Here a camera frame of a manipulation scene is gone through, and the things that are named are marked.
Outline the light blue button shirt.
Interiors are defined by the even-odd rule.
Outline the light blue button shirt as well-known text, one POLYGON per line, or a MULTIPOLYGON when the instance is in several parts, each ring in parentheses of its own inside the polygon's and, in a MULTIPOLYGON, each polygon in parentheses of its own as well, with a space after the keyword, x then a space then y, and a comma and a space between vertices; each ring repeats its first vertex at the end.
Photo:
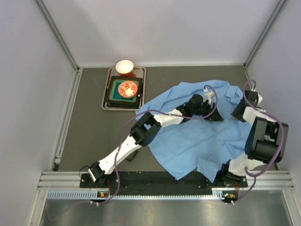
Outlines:
POLYGON ((147 102, 139 112, 152 109, 167 113, 187 102, 194 94, 203 95, 205 85, 215 89, 217 97, 214 101, 218 102, 217 110, 224 120, 189 120, 168 126, 162 128, 149 144, 160 165, 177 180, 197 170, 213 182, 222 164, 244 152, 252 127, 231 115, 243 97, 241 89, 220 80, 181 82, 147 102))

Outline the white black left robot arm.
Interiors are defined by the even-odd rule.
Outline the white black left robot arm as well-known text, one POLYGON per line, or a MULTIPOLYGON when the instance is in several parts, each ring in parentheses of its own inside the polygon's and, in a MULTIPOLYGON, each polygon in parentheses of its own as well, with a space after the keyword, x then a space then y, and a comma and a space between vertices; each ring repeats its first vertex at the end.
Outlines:
POLYGON ((92 181, 103 182, 105 176, 111 174, 120 162, 141 147, 148 146, 162 128, 183 124, 194 115, 196 120, 223 121, 218 113, 217 103, 212 98, 218 99, 213 91, 206 91, 203 96, 194 94, 188 102, 170 112, 151 110, 138 114, 140 119, 132 126, 120 146, 89 167, 88 173, 92 181))

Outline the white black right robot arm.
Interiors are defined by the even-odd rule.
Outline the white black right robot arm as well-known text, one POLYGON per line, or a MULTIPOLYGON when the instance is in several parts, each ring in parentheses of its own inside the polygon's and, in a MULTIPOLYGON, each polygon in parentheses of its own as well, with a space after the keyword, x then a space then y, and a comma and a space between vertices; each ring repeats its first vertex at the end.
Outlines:
POLYGON ((244 97, 231 113, 234 118, 248 122, 252 127, 244 152, 222 165, 216 174, 215 183, 224 183, 225 186, 241 183, 246 176, 245 168, 252 170, 269 164, 279 147, 281 149, 274 162, 278 163, 283 159, 289 126, 283 122, 281 130, 277 120, 267 116, 259 107, 261 101, 262 96, 256 91, 246 90, 244 97))

